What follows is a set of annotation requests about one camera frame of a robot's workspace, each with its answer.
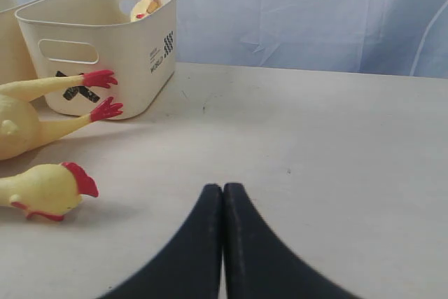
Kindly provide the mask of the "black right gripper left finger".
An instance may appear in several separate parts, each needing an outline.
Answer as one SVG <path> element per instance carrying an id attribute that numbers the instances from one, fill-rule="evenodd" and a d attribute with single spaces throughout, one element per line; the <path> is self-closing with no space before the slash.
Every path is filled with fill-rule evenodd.
<path id="1" fill-rule="evenodd" d="M 171 240 L 103 298 L 217 298 L 221 283 L 223 192 L 203 187 Z"/>

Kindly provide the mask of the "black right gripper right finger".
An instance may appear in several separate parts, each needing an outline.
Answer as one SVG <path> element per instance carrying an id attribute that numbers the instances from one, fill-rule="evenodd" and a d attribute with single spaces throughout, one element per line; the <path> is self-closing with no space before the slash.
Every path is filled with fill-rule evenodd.
<path id="1" fill-rule="evenodd" d="M 242 184 L 225 184 L 223 208 L 228 298 L 353 298 L 276 236 Z"/>

